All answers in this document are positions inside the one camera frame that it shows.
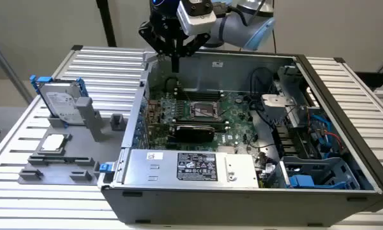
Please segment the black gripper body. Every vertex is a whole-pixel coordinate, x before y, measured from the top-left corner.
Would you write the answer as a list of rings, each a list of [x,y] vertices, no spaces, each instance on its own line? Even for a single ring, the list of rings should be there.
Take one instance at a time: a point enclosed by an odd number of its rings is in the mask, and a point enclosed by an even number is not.
[[[152,30],[155,34],[159,37],[164,38],[164,40],[187,38],[183,33],[178,18],[175,16],[166,16],[156,11],[151,11],[148,22],[152,25]]]

